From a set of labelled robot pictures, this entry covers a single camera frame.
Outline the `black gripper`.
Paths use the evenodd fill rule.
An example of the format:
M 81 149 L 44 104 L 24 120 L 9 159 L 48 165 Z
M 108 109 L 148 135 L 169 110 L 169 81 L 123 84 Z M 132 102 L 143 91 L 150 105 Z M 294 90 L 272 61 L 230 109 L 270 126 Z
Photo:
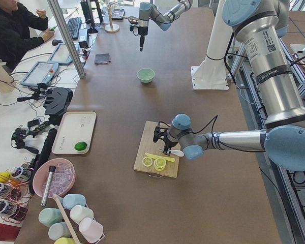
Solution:
M 143 51 L 144 47 L 144 41 L 145 41 L 145 36 L 148 35 L 148 23 L 149 19 L 139 19 L 138 24 L 130 24 L 129 30 L 131 32 L 134 32 L 134 28 L 138 28 L 138 33 L 137 35 L 140 35 L 140 42 L 139 42 L 139 51 Z
M 168 138 L 169 125 L 163 121 L 159 121 L 154 130 L 153 142 L 157 143 L 158 140 L 164 142 L 163 153 L 170 154 L 170 150 L 178 144 L 178 141 L 172 141 Z

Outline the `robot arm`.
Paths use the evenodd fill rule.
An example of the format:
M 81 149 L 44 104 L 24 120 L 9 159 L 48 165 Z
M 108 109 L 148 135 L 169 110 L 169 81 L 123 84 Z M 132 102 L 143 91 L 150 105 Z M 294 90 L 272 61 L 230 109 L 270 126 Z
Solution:
M 162 13 L 158 10 L 157 6 L 148 2 L 142 2 L 139 6 L 139 17 L 129 16 L 127 17 L 130 23 L 130 31 L 134 28 L 138 28 L 137 35 L 140 36 L 139 51 L 143 51 L 145 37 L 148 35 L 149 21 L 154 21 L 163 31 L 166 31 L 171 24 L 179 18 L 179 16 L 188 11 L 192 6 L 193 1 L 178 1 L 178 4 L 168 10 L 166 13 Z
M 208 149 L 266 153 L 276 165 L 305 171 L 305 106 L 280 45 L 288 28 L 288 1 L 225 1 L 222 19 L 244 45 L 254 83 L 266 112 L 264 129 L 199 134 L 186 114 L 178 114 L 167 128 L 156 127 L 153 141 L 164 152 L 180 145 L 187 159 Z

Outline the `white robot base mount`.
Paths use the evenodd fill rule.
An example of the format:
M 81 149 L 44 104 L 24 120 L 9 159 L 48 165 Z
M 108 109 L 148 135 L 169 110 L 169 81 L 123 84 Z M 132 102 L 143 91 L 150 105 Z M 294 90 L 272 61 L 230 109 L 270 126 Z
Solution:
M 195 90 L 229 89 L 224 57 L 233 31 L 223 20 L 224 3 L 219 1 L 205 60 L 199 66 L 191 67 Z

